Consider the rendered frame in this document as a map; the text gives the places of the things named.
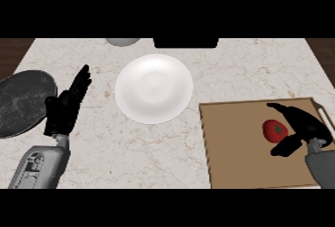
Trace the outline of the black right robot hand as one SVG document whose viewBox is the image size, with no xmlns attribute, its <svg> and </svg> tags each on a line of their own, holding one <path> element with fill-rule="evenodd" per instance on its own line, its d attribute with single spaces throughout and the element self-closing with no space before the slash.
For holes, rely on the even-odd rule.
<svg viewBox="0 0 335 227">
<path fill-rule="evenodd" d="M 286 136 L 271 148 L 271 156 L 288 157 L 301 147 L 301 141 L 308 142 L 314 138 L 326 141 L 320 147 L 329 146 L 333 141 L 329 129 L 308 112 L 294 106 L 285 106 L 279 103 L 269 103 L 267 107 L 271 107 L 279 111 L 295 132 L 292 135 Z"/>
</svg>

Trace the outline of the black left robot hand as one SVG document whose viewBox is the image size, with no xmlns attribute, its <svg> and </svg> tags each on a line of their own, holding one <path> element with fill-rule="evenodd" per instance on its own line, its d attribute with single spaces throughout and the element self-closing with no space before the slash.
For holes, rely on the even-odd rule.
<svg viewBox="0 0 335 227">
<path fill-rule="evenodd" d="M 69 135 L 75 127 L 78 110 L 91 83 L 88 65 L 84 65 L 77 73 L 72 85 L 57 97 L 44 99 L 46 105 L 46 127 L 44 135 Z"/>
</svg>

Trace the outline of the red tomato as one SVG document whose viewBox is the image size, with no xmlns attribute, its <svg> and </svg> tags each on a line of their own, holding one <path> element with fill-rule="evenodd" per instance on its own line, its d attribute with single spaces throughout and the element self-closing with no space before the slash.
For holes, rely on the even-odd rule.
<svg viewBox="0 0 335 227">
<path fill-rule="evenodd" d="M 288 136 L 288 129 L 276 120 L 267 120 L 263 123 L 263 136 L 270 143 L 279 143 Z"/>
</svg>

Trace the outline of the brown wooden tray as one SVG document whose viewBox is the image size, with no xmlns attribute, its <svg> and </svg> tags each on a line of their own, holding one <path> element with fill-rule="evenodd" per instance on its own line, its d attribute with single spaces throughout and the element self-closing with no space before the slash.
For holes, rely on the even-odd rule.
<svg viewBox="0 0 335 227">
<path fill-rule="evenodd" d="M 274 143 L 263 136 L 263 123 L 286 123 L 267 100 L 199 105 L 209 182 L 218 188 L 314 186 L 305 165 L 307 149 L 289 157 L 271 155 Z"/>
</svg>

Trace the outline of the white plate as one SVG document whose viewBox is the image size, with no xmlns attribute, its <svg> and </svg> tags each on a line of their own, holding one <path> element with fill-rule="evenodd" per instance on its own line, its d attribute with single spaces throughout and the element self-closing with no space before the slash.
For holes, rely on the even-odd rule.
<svg viewBox="0 0 335 227">
<path fill-rule="evenodd" d="M 118 108 L 133 121 L 165 123 L 190 102 L 190 70 L 165 54 L 143 55 L 121 70 L 114 91 Z"/>
</svg>

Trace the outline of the dark grey round pan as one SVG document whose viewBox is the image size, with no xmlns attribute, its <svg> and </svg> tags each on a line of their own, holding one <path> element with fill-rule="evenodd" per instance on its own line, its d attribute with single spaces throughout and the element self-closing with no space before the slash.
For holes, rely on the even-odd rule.
<svg viewBox="0 0 335 227">
<path fill-rule="evenodd" d="M 0 139 L 21 135 L 40 124 L 44 99 L 56 96 L 56 82 L 41 70 L 15 73 L 0 82 Z"/>
</svg>

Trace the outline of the grey round bowl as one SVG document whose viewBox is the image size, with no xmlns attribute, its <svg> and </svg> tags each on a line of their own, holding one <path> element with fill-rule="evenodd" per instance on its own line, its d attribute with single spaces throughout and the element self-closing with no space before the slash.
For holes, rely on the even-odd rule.
<svg viewBox="0 0 335 227">
<path fill-rule="evenodd" d="M 106 41 L 117 47 L 125 47 L 133 45 L 139 41 L 139 38 L 108 38 Z"/>
</svg>

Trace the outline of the black appliance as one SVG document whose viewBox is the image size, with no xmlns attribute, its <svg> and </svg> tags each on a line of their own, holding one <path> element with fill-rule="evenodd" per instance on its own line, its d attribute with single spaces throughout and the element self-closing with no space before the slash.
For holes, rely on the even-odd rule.
<svg viewBox="0 0 335 227">
<path fill-rule="evenodd" d="M 155 47 L 159 49 L 212 49 L 217 38 L 155 38 Z"/>
</svg>

